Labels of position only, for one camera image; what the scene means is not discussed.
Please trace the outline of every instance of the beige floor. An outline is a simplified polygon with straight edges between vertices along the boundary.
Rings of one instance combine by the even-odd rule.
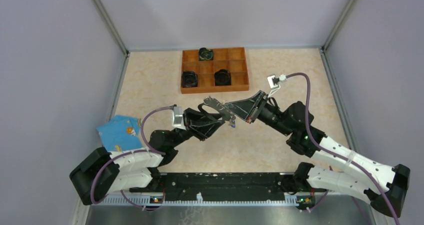
[[[243,92],[181,94],[181,51],[132,52],[119,96],[116,114],[143,118],[150,111],[177,104],[197,109],[211,95],[221,102],[249,98],[258,90],[269,92],[267,76],[304,72],[310,76],[312,125],[343,145],[345,134],[318,49],[247,49],[250,90]],[[296,101],[305,102],[303,77],[290,78],[274,95],[281,110]],[[171,111],[154,114],[146,123],[145,134],[171,130]],[[287,137],[259,120],[247,124],[236,120],[236,128],[222,126],[206,141],[196,138],[179,145],[177,157],[161,172],[293,172],[300,162]],[[314,162],[321,166],[325,163]]]

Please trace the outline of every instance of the metal edge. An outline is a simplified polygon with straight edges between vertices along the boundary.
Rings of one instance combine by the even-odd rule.
[[[128,194],[127,198],[139,206],[157,206],[157,203],[150,202],[150,195]],[[266,200],[266,201],[204,201],[201,193],[197,195],[196,200],[176,200],[164,201],[160,206],[178,207],[178,206],[222,206],[222,207],[245,207],[245,206],[298,206],[296,203],[297,195],[284,194],[284,200]],[[121,194],[109,194],[102,203],[95,206],[132,206]]]
[[[274,46],[274,45],[266,45],[266,46],[211,46],[213,49],[219,49],[219,48],[239,48],[244,47],[245,49],[320,49],[322,48],[321,45],[299,45],[299,46],[293,46],[293,45],[281,45],[281,46]],[[181,50],[197,50],[198,47],[168,47],[168,48],[149,48],[149,49],[129,49],[129,52],[169,52],[169,51],[181,51]]]
[[[116,84],[115,93],[113,96],[113,102],[111,104],[110,112],[107,116],[107,121],[109,121],[113,116],[115,116],[115,112],[117,110],[117,105],[119,101],[119,97],[121,94],[122,84],[124,83],[125,73],[127,72],[128,61],[130,60],[130,53],[127,54],[125,60],[123,61],[122,69],[120,72],[119,80]]]
[[[344,135],[346,136],[347,143],[350,149],[356,152],[359,152],[356,138],[354,136],[354,133],[352,132],[352,125],[349,119],[349,115],[345,109],[345,105],[342,99],[339,85],[337,84],[333,68],[327,57],[327,52],[324,51],[324,48],[321,48],[319,50],[319,53],[321,54],[322,63],[324,65],[325,73],[328,78],[328,83],[330,84],[331,92],[334,97],[334,102],[335,102],[335,106],[337,107],[338,115],[340,116],[341,125],[343,126]]]
[[[101,19],[103,20],[104,24],[106,25],[107,30],[109,30],[110,35],[112,35],[113,40],[118,45],[120,50],[124,55],[128,54],[128,49],[125,47],[124,42],[122,41],[121,36],[119,35],[114,23],[112,22],[111,18],[109,17],[108,12],[105,9],[105,6],[103,6],[103,3],[101,0],[91,0],[93,2],[93,5],[95,6],[98,14],[100,15]]]
[[[322,63],[324,65],[325,73],[328,78],[328,83],[330,84],[331,92],[334,97],[335,106],[337,107],[337,112],[340,117],[341,125],[343,127],[344,134],[346,136],[347,143],[353,151],[360,153],[359,148],[357,146],[358,142],[352,131],[351,121],[349,119],[348,112],[346,111],[345,104],[343,102],[343,98],[339,89],[339,85],[337,84],[336,77],[334,75],[333,67],[331,66],[330,60],[327,56],[327,51],[324,50],[324,47],[319,49],[319,53],[321,54]],[[367,213],[370,216],[370,220],[374,225],[391,225],[391,223],[387,223],[387,219],[383,214],[379,212],[375,212],[371,206],[368,206],[366,209]]]
[[[346,6],[344,7],[343,11],[341,12],[341,14],[340,14],[340,16],[337,20],[337,22],[335,23],[334,27],[332,28],[330,35],[325,40],[325,43],[322,47],[322,49],[325,52],[329,49],[330,45],[333,43],[335,36],[339,32],[342,25],[345,23],[347,17],[349,17],[349,14],[352,11],[352,8],[355,6],[356,2],[357,2],[357,0],[349,0],[347,2]]]

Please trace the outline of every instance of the gray wall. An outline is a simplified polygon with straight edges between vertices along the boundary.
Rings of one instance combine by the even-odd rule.
[[[408,225],[422,223],[423,30],[424,0],[358,0],[328,53],[360,151],[411,168]]]
[[[123,64],[90,0],[0,0],[0,224],[69,224]]]
[[[348,0],[102,0],[130,50],[311,47]]]

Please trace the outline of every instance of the patterned cloth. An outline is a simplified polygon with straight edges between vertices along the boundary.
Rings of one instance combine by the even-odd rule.
[[[116,115],[108,123],[97,127],[101,142],[107,151],[126,151],[142,147],[137,134],[141,119]]]

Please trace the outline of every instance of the purple cable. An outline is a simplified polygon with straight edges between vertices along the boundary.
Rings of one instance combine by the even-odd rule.
[[[308,75],[306,75],[303,72],[295,72],[292,73],[290,75],[287,75],[286,78],[289,79],[291,77],[295,77],[295,76],[303,76],[306,79],[306,104],[305,104],[305,121],[309,121],[309,101],[311,98],[311,81],[308,77]],[[314,137],[312,136],[311,133],[311,128],[309,126],[308,123],[306,123],[306,132],[307,135],[310,137],[310,140],[312,141],[312,143],[319,148],[320,150],[331,154],[333,156],[336,156],[340,159],[343,159],[344,161],[348,161],[349,159],[347,157],[344,157],[342,155],[339,155],[331,150],[325,149],[324,147],[320,146],[318,144],[317,141],[315,141]],[[385,194],[384,190],[382,189],[382,187],[379,185],[379,183],[376,181],[376,179],[373,177],[373,175],[371,173],[369,173],[363,166],[361,166],[359,163],[352,161],[351,164],[353,164],[355,167],[357,167],[358,169],[360,169],[364,174],[366,174],[369,179],[371,179],[371,181],[375,184],[375,186],[377,187],[378,191],[380,192],[381,196],[383,197],[385,203],[387,204],[388,209],[390,210],[391,215],[393,216],[394,222],[396,223],[396,225],[400,225],[401,223],[399,222],[399,218],[396,215],[395,209],[393,208],[392,204],[390,203],[389,199],[387,198],[387,195]]]
[[[134,153],[136,154],[136,153],[146,153],[147,152],[147,150],[135,150],[134,151]],[[101,203],[102,201],[103,201],[103,199],[105,199],[106,198],[106,196],[105,197],[103,197],[102,199],[100,199],[99,201],[96,201],[95,200],[95,198],[94,198],[94,191],[95,191],[95,188],[96,188],[96,185],[97,185],[97,182],[99,181],[99,179],[100,179],[100,176],[102,175],[102,173],[103,173],[103,171],[106,169],[106,167],[109,165],[109,164],[111,164],[111,163],[113,163],[115,160],[117,160],[117,159],[119,159],[119,158],[122,158],[122,157],[124,157],[124,156],[127,156],[127,155],[131,155],[132,154],[132,152],[130,152],[130,151],[128,151],[128,152],[125,152],[125,153],[122,153],[122,154],[119,154],[118,156],[116,156],[116,157],[114,157],[114,158],[112,158],[112,159],[110,159],[109,161],[107,161],[101,168],[100,168],[100,170],[97,172],[97,174],[95,175],[95,177],[94,177],[94,180],[93,180],[93,183],[91,184],[91,189],[90,189],[90,199],[91,199],[91,203],[92,204],[99,204],[99,203]]]
[[[359,202],[356,198],[354,198],[353,196],[351,196],[353,202],[355,203],[356,207],[358,208],[359,212],[362,214],[362,217],[366,220],[366,222],[369,225],[373,225],[373,223],[371,222],[370,218],[368,217],[368,215],[365,213],[365,211],[362,209],[362,207],[359,205]]]
[[[149,142],[147,141],[147,139],[146,139],[146,136],[145,136],[145,132],[144,132],[144,128],[145,128],[145,123],[146,123],[146,120],[152,115],[152,114],[154,114],[154,113],[157,113],[157,112],[159,112],[159,111],[164,111],[164,110],[171,110],[171,109],[173,109],[173,107],[174,106],[164,106],[164,107],[161,107],[161,108],[158,108],[158,109],[156,109],[156,110],[153,110],[153,111],[151,111],[151,112],[149,112],[147,115],[146,115],[146,117],[144,117],[144,119],[143,119],[143,121],[141,122],[141,125],[140,125],[140,133],[141,133],[141,138],[143,139],[143,142],[144,142],[144,144],[150,149],[150,151],[152,151],[152,152],[154,152],[154,153],[157,153],[157,154],[160,154],[160,155],[165,155],[165,153],[164,152],[162,152],[162,151],[158,151],[158,150],[156,150],[156,149],[154,149],[150,144],[149,144]]]
[[[156,150],[156,149],[154,149],[148,142],[147,142],[147,139],[146,139],[146,136],[145,136],[145,134],[144,134],[144,131],[143,131],[143,129],[144,129],[144,125],[145,125],[145,123],[146,123],[146,120],[147,120],[147,118],[148,117],[150,117],[152,114],[154,114],[154,113],[156,113],[156,112],[159,112],[159,111],[163,111],[163,110],[170,110],[170,109],[172,109],[174,106],[164,106],[164,107],[161,107],[161,108],[158,108],[158,109],[156,109],[156,110],[153,110],[153,111],[151,111],[149,114],[147,114],[146,115],[146,117],[143,119],[143,122],[141,122],[141,126],[140,126],[140,133],[141,133],[141,136],[142,136],[142,138],[143,138],[143,141],[144,141],[144,143],[146,144],[146,146],[150,149],[150,152],[152,152],[152,153],[156,153],[156,154],[160,154],[160,155],[165,155],[165,153],[164,152],[161,152],[161,151],[158,151],[158,150]],[[91,184],[91,189],[90,189],[90,199],[91,199],[91,203],[92,204],[99,204],[99,203],[101,203],[102,201],[103,201],[103,199],[105,199],[106,198],[106,196],[105,197],[103,197],[102,199],[100,199],[99,201],[96,201],[95,200],[95,198],[94,198],[94,191],[95,191],[95,188],[96,188],[96,185],[97,185],[97,182],[99,181],[99,179],[100,179],[100,176],[102,175],[102,173],[103,173],[103,171],[106,169],[106,167],[109,165],[109,164],[111,164],[111,163],[113,163],[115,160],[117,160],[117,159],[119,159],[119,158],[122,158],[122,157],[124,157],[124,156],[127,156],[127,155],[130,155],[130,154],[132,154],[132,153],[145,153],[145,152],[148,152],[147,150],[144,150],[144,149],[140,149],[140,150],[135,150],[134,152],[131,152],[131,151],[128,151],[128,152],[125,152],[125,153],[122,153],[122,154],[119,154],[119,155],[117,155],[116,157],[114,157],[114,158],[112,158],[112,159],[110,159],[109,161],[107,161],[101,168],[100,168],[100,170],[97,172],[97,174],[95,175],[95,177],[94,177],[94,180],[93,180],[93,182],[92,182],[92,184]]]
[[[125,195],[125,193],[124,193],[124,191],[123,190],[121,190],[120,191],[120,194],[122,194],[122,197],[128,202],[128,203],[130,203],[131,205],[133,205],[134,207],[137,207],[137,208],[139,208],[139,209],[143,209],[143,210],[146,210],[146,211],[150,211],[150,212],[153,212],[153,211],[156,211],[156,210],[158,210],[158,209],[160,209],[160,208],[162,208],[162,206],[158,206],[158,207],[156,207],[156,208],[148,208],[148,207],[146,207],[146,206],[142,206],[142,205],[138,205],[138,204],[136,204],[135,202],[133,202],[133,201],[131,201],[126,195]]]
[[[315,204],[315,206],[309,208],[309,212],[311,213],[313,210],[315,210],[321,203],[323,203],[324,199],[327,197],[327,194],[329,194],[329,190],[325,191],[324,195],[322,195],[321,199]]]

